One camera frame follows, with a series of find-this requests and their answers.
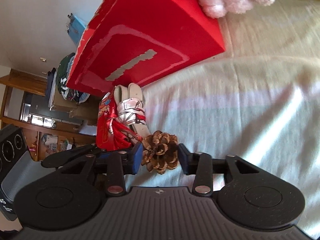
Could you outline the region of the brown pine cone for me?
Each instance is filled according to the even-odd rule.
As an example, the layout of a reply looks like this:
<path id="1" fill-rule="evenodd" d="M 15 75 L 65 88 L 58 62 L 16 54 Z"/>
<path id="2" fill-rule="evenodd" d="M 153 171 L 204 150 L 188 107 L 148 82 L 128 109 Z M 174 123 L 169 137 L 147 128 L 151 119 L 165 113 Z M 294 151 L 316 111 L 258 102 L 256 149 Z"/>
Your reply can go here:
<path id="1" fill-rule="evenodd" d="M 155 131 L 142 141 L 142 166 L 149 172 L 164 174 L 166 170 L 174 170 L 178 160 L 178 137 L 162 131 Z"/>

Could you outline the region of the wooden shelf cabinet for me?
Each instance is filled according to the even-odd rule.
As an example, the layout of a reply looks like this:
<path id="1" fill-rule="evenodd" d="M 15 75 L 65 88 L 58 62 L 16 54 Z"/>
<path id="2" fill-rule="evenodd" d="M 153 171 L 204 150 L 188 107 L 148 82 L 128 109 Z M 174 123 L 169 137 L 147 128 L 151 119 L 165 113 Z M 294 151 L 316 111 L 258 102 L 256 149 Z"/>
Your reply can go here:
<path id="1" fill-rule="evenodd" d="M 68 111 L 51 111 L 45 97 L 47 79 L 10 69 L 1 74 L 1 126 L 22 129 L 35 161 L 72 146 L 95 143 L 93 132 L 81 133 L 82 119 L 72 119 Z"/>

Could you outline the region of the light green bed sheet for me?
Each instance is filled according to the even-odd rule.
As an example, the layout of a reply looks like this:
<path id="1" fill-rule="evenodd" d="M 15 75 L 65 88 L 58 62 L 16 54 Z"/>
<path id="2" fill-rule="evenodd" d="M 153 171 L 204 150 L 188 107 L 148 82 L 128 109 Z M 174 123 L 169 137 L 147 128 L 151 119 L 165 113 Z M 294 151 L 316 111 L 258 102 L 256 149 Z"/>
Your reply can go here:
<path id="1" fill-rule="evenodd" d="M 277 0 L 220 21 L 226 51 L 144 88 L 148 126 L 178 136 L 191 152 L 234 154 L 304 196 L 297 224 L 278 231 L 229 220 L 210 198 L 186 193 L 180 167 L 141 168 L 132 239 L 319 238 L 319 0 Z"/>

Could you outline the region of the pile of clothes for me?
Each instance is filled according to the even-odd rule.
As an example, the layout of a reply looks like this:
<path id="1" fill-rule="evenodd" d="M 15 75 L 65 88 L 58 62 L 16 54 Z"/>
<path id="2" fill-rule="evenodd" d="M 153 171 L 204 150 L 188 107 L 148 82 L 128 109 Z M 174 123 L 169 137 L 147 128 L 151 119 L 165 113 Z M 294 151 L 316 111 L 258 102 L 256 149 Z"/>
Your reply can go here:
<path id="1" fill-rule="evenodd" d="M 77 104 L 84 103 L 90 97 L 88 93 L 80 92 L 67 86 L 74 58 L 75 53 L 68 54 L 61 60 L 57 69 L 53 68 L 47 73 L 47 87 L 44 96 L 47 102 L 49 102 L 52 90 L 55 88 L 57 88 L 58 93 L 62 95 L 64 100 L 74 101 Z"/>

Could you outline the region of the blue box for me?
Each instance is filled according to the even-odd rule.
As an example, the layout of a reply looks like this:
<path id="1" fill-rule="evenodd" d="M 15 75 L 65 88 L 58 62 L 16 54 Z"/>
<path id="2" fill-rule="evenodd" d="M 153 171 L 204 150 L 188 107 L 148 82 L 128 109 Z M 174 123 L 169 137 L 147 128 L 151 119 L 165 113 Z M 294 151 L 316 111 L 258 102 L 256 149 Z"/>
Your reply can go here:
<path id="1" fill-rule="evenodd" d="M 79 45 L 85 29 L 86 24 L 82 19 L 78 18 L 78 16 L 73 13 L 68 15 L 67 34 L 76 46 Z"/>

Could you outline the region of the red cardboard box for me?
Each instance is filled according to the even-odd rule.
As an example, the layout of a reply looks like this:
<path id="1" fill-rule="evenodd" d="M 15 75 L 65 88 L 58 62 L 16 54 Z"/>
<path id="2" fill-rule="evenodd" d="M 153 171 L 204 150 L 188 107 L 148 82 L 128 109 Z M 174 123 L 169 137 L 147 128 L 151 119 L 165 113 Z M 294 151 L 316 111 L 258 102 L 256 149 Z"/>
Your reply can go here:
<path id="1" fill-rule="evenodd" d="M 103 0 L 82 34 L 67 86 L 103 96 L 224 51 L 219 23 L 197 0 Z"/>

